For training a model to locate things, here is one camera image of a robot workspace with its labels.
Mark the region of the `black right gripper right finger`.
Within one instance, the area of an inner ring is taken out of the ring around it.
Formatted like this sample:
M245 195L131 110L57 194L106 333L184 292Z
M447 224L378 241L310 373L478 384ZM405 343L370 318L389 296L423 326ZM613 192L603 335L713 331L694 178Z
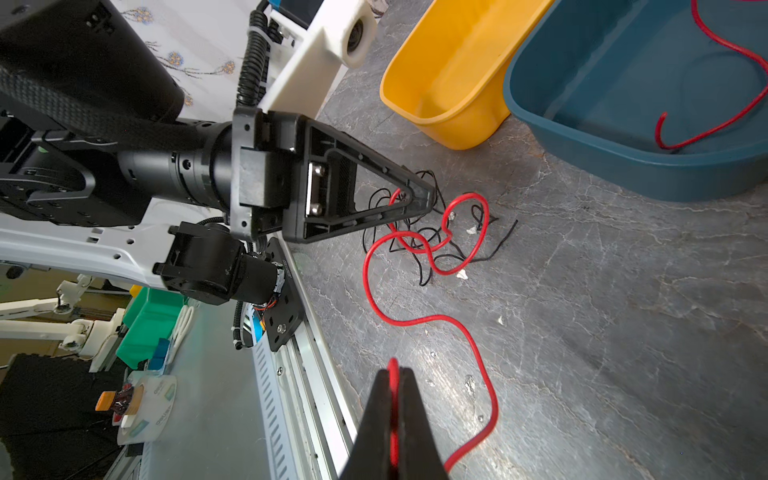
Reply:
M396 479L447 479L415 374L410 368L398 368L396 387Z

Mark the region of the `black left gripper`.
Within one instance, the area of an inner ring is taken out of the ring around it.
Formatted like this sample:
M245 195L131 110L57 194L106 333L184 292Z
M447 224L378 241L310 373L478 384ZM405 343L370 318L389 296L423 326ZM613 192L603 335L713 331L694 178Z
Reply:
M430 181L297 114L236 108L231 151L230 228L242 240L282 226L288 242L318 242L425 215L437 200Z

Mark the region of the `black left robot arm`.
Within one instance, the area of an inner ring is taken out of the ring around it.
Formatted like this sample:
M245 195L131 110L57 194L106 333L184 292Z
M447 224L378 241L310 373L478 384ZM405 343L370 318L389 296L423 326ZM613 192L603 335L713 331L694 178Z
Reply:
M277 297L287 270L249 249L311 243L428 213L435 188L317 120L338 69L362 63L365 1L262 1L249 15L233 115L181 118L182 87L109 1L1 5L1 211L6 261L159 284L219 305ZM66 227L135 227L154 199L221 211L182 223L134 268L66 244Z

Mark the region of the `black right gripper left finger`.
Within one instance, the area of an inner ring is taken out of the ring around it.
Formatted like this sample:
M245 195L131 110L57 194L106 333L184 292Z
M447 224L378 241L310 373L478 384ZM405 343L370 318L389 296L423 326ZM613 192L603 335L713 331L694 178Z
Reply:
M397 479L398 369L380 370L340 479Z

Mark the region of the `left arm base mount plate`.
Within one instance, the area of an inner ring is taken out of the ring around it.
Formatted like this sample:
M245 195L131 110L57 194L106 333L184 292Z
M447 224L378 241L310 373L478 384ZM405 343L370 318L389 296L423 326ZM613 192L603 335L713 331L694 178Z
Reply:
M265 259L280 264L284 271L284 284L277 302L261 314L270 350L277 352L293 338L307 315L293 263L287 258L278 237L269 240Z

